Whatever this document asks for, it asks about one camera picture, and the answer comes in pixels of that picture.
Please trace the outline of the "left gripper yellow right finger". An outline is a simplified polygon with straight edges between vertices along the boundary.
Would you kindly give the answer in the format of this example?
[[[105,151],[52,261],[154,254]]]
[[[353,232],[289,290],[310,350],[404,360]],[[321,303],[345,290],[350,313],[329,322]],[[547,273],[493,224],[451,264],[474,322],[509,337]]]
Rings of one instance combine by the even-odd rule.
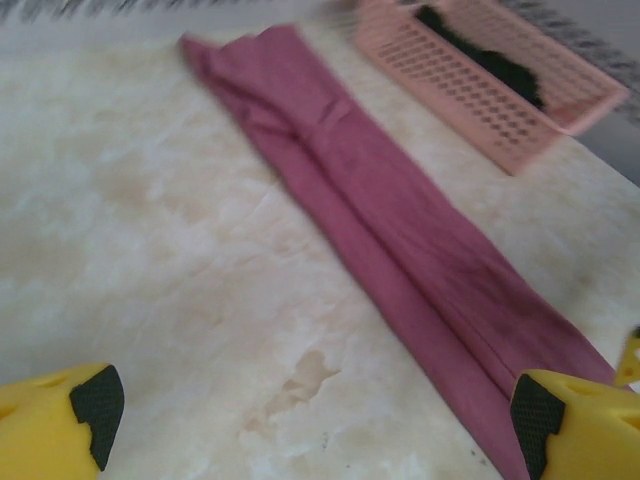
[[[640,480],[640,394],[524,371],[510,416],[529,480]]]

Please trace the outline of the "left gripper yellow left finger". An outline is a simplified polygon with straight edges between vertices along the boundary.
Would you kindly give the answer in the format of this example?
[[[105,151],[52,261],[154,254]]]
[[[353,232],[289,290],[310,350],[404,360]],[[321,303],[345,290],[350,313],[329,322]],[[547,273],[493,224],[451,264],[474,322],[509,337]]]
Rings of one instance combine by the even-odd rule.
[[[0,480],[98,480],[123,412],[108,363],[0,385]]]

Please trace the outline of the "maroon printed t-shirt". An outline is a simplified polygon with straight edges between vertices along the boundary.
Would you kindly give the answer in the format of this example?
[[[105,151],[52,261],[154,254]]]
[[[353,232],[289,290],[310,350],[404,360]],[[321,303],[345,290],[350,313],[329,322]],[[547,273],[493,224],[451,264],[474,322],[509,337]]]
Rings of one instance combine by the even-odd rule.
[[[185,36],[196,78],[279,173],[504,480],[540,480],[562,404],[511,413],[521,373],[612,368],[366,114],[297,30]]]

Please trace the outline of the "black t-shirt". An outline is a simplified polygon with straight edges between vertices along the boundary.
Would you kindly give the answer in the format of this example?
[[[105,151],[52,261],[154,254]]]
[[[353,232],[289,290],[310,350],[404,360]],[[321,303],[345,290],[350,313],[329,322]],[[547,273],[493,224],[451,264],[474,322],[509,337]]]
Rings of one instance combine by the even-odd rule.
[[[544,109],[545,104],[540,95],[538,78],[530,69],[509,60],[501,52],[482,49],[466,40],[449,28],[434,8],[424,5],[416,11],[414,17],[531,105],[539,110]]]

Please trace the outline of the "pink plastic basket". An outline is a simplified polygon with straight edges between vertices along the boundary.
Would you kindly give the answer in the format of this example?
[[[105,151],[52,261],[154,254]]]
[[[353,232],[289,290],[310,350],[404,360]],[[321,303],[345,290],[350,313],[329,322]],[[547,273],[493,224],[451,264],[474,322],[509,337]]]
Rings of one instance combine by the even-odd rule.
[[[456,34],[536,75],[537,109],[433,30],[434,8]],[[474,147],[515,174],[563,136],[577,136],[621,104],[620,82],[497,0],[359,0],[354,41],[394,81]]]

